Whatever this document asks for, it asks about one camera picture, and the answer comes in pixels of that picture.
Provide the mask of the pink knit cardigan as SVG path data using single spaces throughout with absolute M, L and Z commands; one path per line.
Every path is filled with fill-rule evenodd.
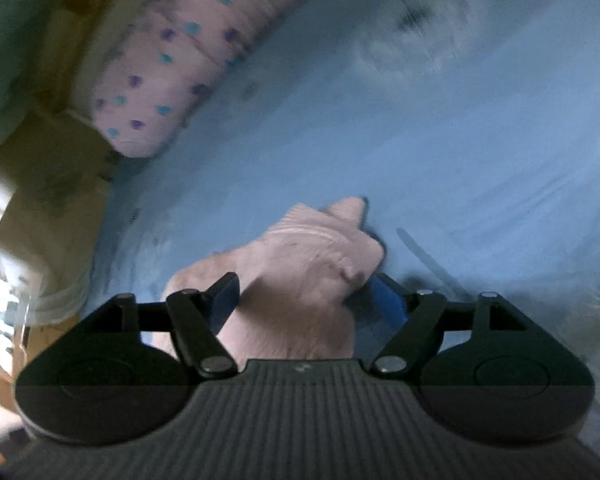
M 385 255 L 362 229 L 365 213 L 359 197 L 324 209 L 294 205 L 256 240 L 176 272 L 164 293 L 203 292 L 236 273 L 239 304 L 218 338 L 239 367 L 251 360 L 350 359 L 355 324 L 344 302 Z

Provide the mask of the wooden bedside cabinet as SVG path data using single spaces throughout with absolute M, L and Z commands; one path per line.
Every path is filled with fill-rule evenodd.
M 23 367 L 78 322 L 117 160 L 71 116 L 29 114 L 0 145 L 0 434 Z

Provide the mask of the blue dandelion bed sheet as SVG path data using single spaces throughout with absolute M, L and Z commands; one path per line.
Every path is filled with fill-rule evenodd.
M 309 0 L 120 162 L 87 307 L 347 196 L 395 280 L 499 292 L 585 360 L 600 453 L 600 0 Z

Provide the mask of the pink heart-patterned rolled quilt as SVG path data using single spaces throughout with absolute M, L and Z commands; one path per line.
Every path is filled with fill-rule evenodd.
M 95 128 L 122 156 L 154 156 L 297 1 L 149 0 L 95 84 Z

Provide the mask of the wooden headboard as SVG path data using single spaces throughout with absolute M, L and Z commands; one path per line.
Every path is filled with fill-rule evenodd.
M 35 101 L 53 113 L 90 116 L 90 96 L 105 54 L 143 1 L 56 0 L 34 62 Z

